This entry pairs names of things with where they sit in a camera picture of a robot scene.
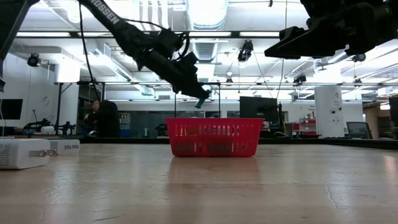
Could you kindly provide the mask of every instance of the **camera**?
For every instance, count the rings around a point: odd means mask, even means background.
[[[42,59],[40,59],[39,54],[32,53],[27,59],[27,64],[30,67],[39,67],[42,64]]]

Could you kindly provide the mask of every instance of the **ceiling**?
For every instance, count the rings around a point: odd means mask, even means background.
[[[157,18],[161,20],[165,15],[162,5],[167,2],[167,25],[172,30],[187,30],[189,25],[187,22],[187,10],[183,0],[166,1],[160,0],[157,2],[157,8],[153,10],[151,0],[135,1],[139,2],[139,15],[132,14],[134,12],[134,0],[107,0],[110,7],[121,17],[130,19],[146,19],[153,21]],[[204,7],[210,0],[203,1]],[[225,17],[224,30],[240,30],[240,31],[279,31],[285,27],[299,26],[305,27],[305,22],[308,18],[304,7],[299,0],[276,1],[274,0],[273,7],[268,6],[268,1],[248,1],[248,0],[229,0]],[[22,27],[21,32],[70,32],[79,31],[79,23],[71,21],[71,17],[78,13],[78,3],[75,0],[44,0],[31,7]],[[83,11],[83,26],[84,31],[89,32],[107,32],[88,11]],[[142,30],[155,30],[153,26],[138,25]],[[200,42],[203,39],[192,38],[193,42]],[[206,78],[209,82],[225,82],[227,72],[232,72],[232,79],[234,82],[280,82],[281,77],[283,82],[292,82],[293,77],[298,74],[305,74],[308,82],[316,80],[317,82],[331,82],[331,73],[340,73],[341,82],[352,82],[353,77],[361,77],[363,82],[375,83],[391,80],[395,78],[396,62],[393,58],[398,56],[398,40],[392,40],[388,43],[380,45],[366,54],[367,60],[365,62],[354,63],[348,59],[342,60],[334,65],[327,66],[326,71],[319,71],[320,67],[317,63],[320,60],[312,58],[302,58],[300,60],[281,60],[279,58],[269,58],[264,56],[264,51],[268,47],[278,42],[278,39],[252,39],[254,45],[254,54],[248,60],[245,66],[239,66],[237,61],[237,52],[242,46],[244,39],[217,39],[214,40],[219,44],[215,59],[212,65],[201,66],[201,69],[206,69]],[[138,72],[134,61],[126,56],[118,47],[116,41],[111,38],[100,38],[88,40],[88,45],[92,48],[97,48],[102,51],[104,44],[112,49],[111,58],[116,61],[122,68],[125,68],[137,80],[145,82],[159,81],[157,75],[144,69],[143,72]],[[42,47],[42,52],[30,52],[29,50]],[[51,54],[46,52],[48,48],[45,47],[59,47],[61,52]],[[32,38],[24,37],[18,38],[14,41],[12,53],[20,57],[27,57],[30,53],[40,53],[44,60],[50,63],[60,63],[60,55],[62,57],[72,58],[85,66],[85,58],[83,55],[83,46],[81,39],[65,38],[65,39],[49,39],[40,38],[40,35],[35,35]],[[95,77],[98,80],[108,81],[123,81],[118,77],[112,69],[103,69],[103,66],[92,63]],[[120,86],[120,90],[125,90],[127,87]],[[291,93],[291,90],[285,90],[286,93]],[[362,93],[369,93],[374,91],[374,88],[364,88]]]

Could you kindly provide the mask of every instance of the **wooden table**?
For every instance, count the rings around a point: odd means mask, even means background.
[[[84,144],[0,172],[0,223],[397,223],[398,151],[263,145],[177,158],[168,145]]]

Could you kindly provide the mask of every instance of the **ventilation duct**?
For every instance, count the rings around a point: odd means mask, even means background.
[[[223,30],[228,0],[185,0],[189,30]],[[192,51],[201,63],[210,63],[216,57],[219,44],[191,43]]]

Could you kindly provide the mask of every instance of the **wire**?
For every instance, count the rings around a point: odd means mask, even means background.
[[[91,82],[92,82],[92,84],[94,86],[95,95],[97,96],[97,100],[98,100],[98,102],[101,102],[100,95],[96,91],[97,87],[95,86],[95,82],[94,82],[94,78],[93,78],[93,72],[91,71],[90,62],[88,60],[87,47],[86,47],[86,42],[85,42],[85,35],[84,35],[84,32],[83,32],[83,14],[81,13],[81,3],[79,3],[79,16],[80,16],[80,35],[81,35],[81,41],[83,42],[83,50],[85,51],[88,73],[90,74]]]
[[[286,0],[286,7],[285,7],[285,29],[287,28],[287,0]],[[282,71],[280,72],[280,82],[278,87],[278,94],[276,94],[276,98],[278,99],[280,86],[282,84],[282,80],[284,79],[284,67],[285,67],[285,59],[282,59]]]
[[[259,70],[260,70],[260,73],[261,73],[261,77],[262,77],[262,79],[264,80],[264,83],[266,84],[266,87],[267,87],[267,89],[268,89],[268,92],[269,92],[271,98],[274,98],[274,97],[272,96],[272,93],[271,93],[270,89],[268,88],[268,84],[267,84],[266,78],[264,78],[264,75],[262,74],[262,70],[261,70],[259,61],[257,60],[256,53],[253,53],[253,54],[254,54],[254,58],[256,59],[257,66],[259,67]]]
[[[166,29],[166,28],[162,27],[161,25],[158,25],[156,23],[149,22],[149,21],[137,21],[137,20],[134,20],[134,19],[125,19],[125,18],[122,18],[122,20],[127,21],[127,22],[138,22],[138,23],[143,23],[143,24],[150,24],[150,25],[156,26],[156,27],[161,28],[161,29]]]
[[[1,115],[1,119],[4,120],[4,126],[2,127],[2,136],[4,137],[4,127],[7,127],[7,121],[2,117],[2,99],[0,100],[0,115]]]

